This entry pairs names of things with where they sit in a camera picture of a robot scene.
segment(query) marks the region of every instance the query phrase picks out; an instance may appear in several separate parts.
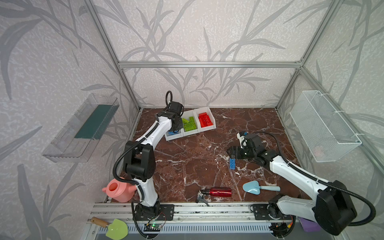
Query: white wire mesh basket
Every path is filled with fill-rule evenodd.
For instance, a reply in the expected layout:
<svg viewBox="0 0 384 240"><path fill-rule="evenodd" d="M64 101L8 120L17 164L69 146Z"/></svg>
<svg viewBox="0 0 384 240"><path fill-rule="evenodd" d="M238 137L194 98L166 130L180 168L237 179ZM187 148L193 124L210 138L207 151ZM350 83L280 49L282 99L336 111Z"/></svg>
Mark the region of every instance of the white wire mesh basket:
<svg viewBox="0 0 384 240"><path fill-rule="evenodd" d="M336 161L361 144L320 91L303 91L290 114L317 162Z"/></svg>

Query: dark green board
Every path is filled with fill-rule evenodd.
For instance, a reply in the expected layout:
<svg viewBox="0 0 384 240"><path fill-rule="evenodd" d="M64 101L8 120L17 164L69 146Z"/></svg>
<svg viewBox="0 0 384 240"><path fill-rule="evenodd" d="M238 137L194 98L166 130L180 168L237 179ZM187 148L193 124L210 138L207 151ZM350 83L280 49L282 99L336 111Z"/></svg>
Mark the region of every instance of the dark green board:
<svg viewBox="0 0 384 240"><path fill-rule="evenodd" d="M107 113L111 108L118 108L119 106L112 106L101 104L98 105L89 118L85 121L83 126L77 132L75 138L86 138L86 139L100 139L102 134L96 134L96 132L104 132L108 127L110 121L104 121Z"/></svg>

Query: green shovel blade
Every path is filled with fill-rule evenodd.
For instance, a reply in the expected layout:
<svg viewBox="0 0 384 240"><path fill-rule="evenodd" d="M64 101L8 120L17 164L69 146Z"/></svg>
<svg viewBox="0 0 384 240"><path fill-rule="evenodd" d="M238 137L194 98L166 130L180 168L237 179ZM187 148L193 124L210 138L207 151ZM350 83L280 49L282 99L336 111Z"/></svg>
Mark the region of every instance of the green shovel blade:
<svg viewBox="0 0 384 240"><path fill-rule="evenodd" d="M113 220L113 223L108 225L108 232L106 234L107 237L113 240L120 240L126 235L128 235L128 227L125 222L115 219Z"/></svg>

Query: purple object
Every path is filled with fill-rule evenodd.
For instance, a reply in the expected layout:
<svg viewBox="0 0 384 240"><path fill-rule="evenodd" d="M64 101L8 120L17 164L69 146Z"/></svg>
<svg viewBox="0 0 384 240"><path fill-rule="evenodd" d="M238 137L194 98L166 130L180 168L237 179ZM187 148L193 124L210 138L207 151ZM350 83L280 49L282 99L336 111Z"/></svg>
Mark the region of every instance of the purple object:
<svg viewBox="0 0 384 240"><path fill-rule="evenodd" d="M309 221L305 218L301 218L300 223L303 226L304 232L318 232L321 230L321 226L317 222Z"/></svg>

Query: green toy shovel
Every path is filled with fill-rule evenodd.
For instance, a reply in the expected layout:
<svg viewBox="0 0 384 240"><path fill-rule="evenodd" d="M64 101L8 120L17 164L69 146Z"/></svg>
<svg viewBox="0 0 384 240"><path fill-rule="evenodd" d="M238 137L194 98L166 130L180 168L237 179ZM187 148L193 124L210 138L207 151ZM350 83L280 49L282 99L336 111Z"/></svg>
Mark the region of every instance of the green toy shovel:
<svg viewBox="0 0 384 240"><path fill-rule="evenodd" d="M127 224L119 219L115 219L113 220L113 223L109 223L97 217L93 217L91 218L91 223L108 228L106 236L113 240L120 240L128 235Z"/></svg>

